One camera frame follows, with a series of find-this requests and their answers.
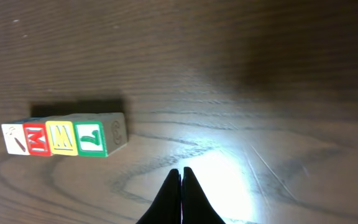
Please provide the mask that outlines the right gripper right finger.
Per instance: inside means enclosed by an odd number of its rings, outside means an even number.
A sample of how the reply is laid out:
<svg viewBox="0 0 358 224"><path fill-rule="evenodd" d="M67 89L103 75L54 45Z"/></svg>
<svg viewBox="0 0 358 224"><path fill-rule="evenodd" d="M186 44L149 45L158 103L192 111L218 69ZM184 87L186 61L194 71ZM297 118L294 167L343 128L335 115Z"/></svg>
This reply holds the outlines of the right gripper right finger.
<svg viewBox="0 0 358 224"><path fill-rule="evenodd" d="M209 203L195 173L184 167L181 184L182 224L225 224Z"/></svg>

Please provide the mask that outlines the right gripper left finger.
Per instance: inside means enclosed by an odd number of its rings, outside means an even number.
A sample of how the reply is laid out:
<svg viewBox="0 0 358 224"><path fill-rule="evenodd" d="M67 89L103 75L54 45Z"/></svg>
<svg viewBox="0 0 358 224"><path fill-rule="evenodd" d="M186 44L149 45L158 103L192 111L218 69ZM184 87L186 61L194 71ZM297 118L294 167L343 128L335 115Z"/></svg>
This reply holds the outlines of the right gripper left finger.
<svg viewBox="0 0 358 224"><path fill-rule="evenodd" d="M171 169L149 209L137 224L181 223L181 176Z"/></svg>

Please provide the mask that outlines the green number seven block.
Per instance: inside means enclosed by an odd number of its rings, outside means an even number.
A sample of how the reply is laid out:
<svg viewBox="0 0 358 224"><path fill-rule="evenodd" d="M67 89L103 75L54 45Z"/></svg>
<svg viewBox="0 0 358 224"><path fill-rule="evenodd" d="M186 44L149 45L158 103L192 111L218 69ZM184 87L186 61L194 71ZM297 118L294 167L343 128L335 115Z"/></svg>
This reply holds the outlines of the green number seven block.
<svg viewBox="0 0 358 224"><path fill-rule="evenodd" d="M78 113L70 118L79 156L108 157L128 142L123 113Z"/></svg>

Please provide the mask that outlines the yellow top wooden block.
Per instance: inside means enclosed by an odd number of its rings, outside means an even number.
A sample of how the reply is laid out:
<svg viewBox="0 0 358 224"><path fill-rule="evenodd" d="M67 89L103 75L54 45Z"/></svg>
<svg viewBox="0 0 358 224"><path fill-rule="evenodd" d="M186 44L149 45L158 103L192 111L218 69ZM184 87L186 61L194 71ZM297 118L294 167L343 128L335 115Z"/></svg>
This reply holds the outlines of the yellow top wooden block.
<svg viewBox="0 0 358 224"><path fill-rule="evenodd" d="M53 117L45 122L45 127L52 154L78 155L72 116Z"/></svg>

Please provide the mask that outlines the red letter M block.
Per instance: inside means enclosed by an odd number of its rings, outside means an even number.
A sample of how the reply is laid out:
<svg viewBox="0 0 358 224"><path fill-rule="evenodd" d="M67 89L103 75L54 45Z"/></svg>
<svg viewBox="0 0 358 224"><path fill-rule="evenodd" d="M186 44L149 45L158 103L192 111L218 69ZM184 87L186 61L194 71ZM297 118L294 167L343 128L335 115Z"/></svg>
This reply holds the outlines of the red letter M block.
<svg viewBox="0 0 358 224"><path fill-rule="evenodd" d="M31 156L53 156L48 142L46 121L48 118L35 119L23 124L25 139Z"/></svg>

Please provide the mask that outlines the hammer picture yellow block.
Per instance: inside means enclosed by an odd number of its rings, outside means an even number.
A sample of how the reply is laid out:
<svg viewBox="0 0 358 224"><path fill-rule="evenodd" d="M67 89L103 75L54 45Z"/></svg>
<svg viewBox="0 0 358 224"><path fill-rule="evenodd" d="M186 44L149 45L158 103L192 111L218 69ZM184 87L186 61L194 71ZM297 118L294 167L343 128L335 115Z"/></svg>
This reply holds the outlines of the hammer picture yellow block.
<svg viewBox="0 0 358 224"><path fill-rule="evenodd" d="M8 154L28 156L23 124L27 119L10 121L1 125L2 135Z"/></svg>

